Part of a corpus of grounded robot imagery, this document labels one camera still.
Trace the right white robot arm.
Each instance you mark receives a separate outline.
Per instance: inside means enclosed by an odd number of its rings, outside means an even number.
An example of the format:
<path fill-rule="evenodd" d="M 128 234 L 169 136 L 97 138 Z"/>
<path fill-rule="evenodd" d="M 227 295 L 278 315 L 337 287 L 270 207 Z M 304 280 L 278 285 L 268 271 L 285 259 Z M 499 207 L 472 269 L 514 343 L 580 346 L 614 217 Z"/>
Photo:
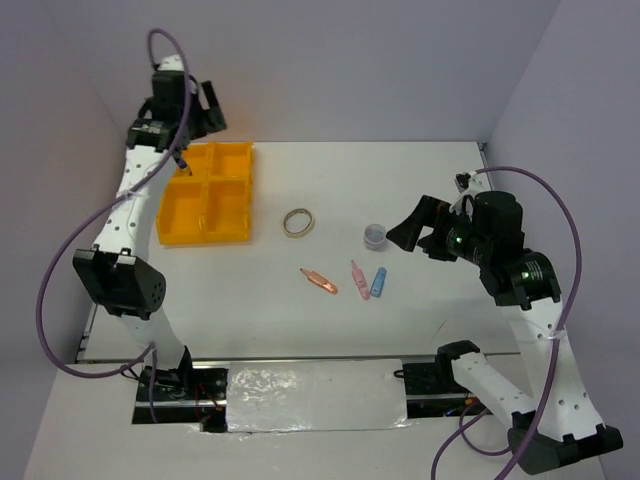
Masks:
<path fill-rule="evenodd" d="M 521 392 L 468 340 L 439 348 L 435 380 L 446 391 L 463 387 L 477 397 L 506 426 L 520 468 L 537 475 L 616 451 L 623 439 L 587 394 L 560 327 L 556 274 L 545 255 L 525 247 L 522 218 L 521 205 L 506 192 L 476 191 L 455 204 L 423 196 L 386 238 L 405 251 L 420 248 L 431 259 L 478 267 L 508 320 L 532 393 Z"/>

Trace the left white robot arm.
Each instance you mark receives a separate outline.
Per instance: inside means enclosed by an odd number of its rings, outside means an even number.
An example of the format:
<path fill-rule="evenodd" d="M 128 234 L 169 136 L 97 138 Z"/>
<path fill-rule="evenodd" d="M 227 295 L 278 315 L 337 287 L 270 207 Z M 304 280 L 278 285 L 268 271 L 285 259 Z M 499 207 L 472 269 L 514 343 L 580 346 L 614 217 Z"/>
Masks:
<path fill-rule="evenodd" d="M 148 262 L 149 242 L 169 179 L 187 167 L 183 151 L 226 123 L 211 83 L 186 73 L 180 56 L 161 60 L 151 83 L 152 94 L 127 132 L 119 202 L 72 264 L 93 302 L 118 318 L 140 348 L 155 347 L 155 384 L 182 399 L 195 389 L 196 374 L 163 310 L 166 279 Z"/>

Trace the beige masking tape roll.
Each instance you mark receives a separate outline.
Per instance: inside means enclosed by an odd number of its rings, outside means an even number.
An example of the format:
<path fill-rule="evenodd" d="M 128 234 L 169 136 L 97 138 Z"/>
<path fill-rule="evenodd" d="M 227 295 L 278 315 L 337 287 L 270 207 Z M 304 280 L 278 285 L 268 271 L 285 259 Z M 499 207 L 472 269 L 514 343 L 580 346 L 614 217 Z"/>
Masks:
<path fill-rule="evenodd" d="M 305 208 L 287 212 L 282 221 L 283 233 L 288 238 L 298 239 L 308 235 L 315 226 L 315 217 Z"/>

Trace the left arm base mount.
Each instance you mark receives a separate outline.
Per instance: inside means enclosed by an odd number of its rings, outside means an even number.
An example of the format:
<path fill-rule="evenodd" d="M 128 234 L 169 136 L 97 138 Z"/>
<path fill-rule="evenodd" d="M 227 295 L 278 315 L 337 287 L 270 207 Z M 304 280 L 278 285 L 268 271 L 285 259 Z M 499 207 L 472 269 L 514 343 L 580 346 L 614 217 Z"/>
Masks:
<path fill-rule="evenodd" d="M 122 376 L 137 384 L 132 423 L 191 424 L 205 433 L 228 431 L 226 407 L 230 379 L 227 368 L 195 368 L 190 389 L 156 383 L 149 403 L 150 367 L 139 373 L 129 369 Z"/>

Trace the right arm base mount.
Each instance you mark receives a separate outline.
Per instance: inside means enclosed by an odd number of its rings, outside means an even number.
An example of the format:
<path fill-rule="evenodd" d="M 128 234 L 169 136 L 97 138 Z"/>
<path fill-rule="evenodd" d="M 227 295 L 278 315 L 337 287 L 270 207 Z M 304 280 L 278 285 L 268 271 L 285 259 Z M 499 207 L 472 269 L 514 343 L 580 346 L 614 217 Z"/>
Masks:
<path fill-rule="evenodd" d="M 462 410 L 472 415 L 484 407 L 467 389 L 446 379 L 435 362 L 403 363 L 393 376 L 404 384 L 409 419 L 459 417 Z"/>

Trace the clear round pin jar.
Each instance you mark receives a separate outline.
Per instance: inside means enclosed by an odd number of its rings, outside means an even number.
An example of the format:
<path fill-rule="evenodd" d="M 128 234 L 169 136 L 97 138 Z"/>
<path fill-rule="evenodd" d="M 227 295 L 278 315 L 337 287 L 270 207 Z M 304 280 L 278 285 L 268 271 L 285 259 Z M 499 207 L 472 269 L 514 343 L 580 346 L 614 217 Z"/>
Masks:
<path fill-rule="evenodd" d="M 371 251 L 382 252 L 386 248 L 387 238 L 384 226 L 374 223 L 365 227 L 363 234 L 363 243 L 366 249 Z"/>

